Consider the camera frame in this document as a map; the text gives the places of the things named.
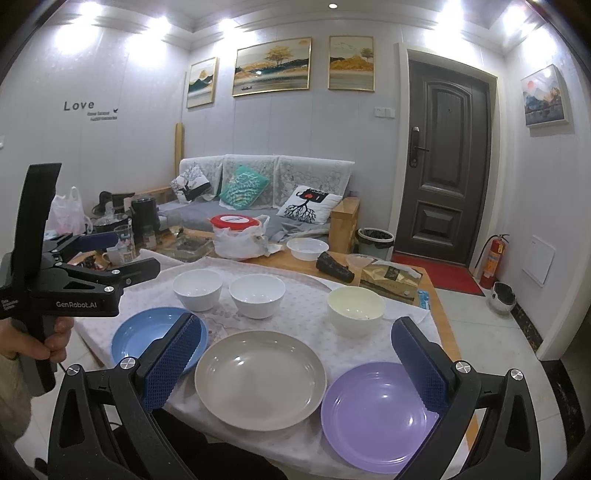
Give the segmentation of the person's left hand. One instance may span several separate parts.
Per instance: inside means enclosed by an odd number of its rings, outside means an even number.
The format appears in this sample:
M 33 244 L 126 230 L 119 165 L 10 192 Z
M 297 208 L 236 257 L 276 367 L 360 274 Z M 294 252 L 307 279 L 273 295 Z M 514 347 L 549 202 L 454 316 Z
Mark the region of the person's left hand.
M 74 326 L 73 318 L 57 318 L 54 333 L 49 335 L 43 342 L 18 331 L 12 326 L 10 319 L 1 320 L 0 324 L 2 356 L 14 359 L 21 354 L 35 360 L 50 360 L 52 363 L 60 363 L 66 359 L 66 347 Z

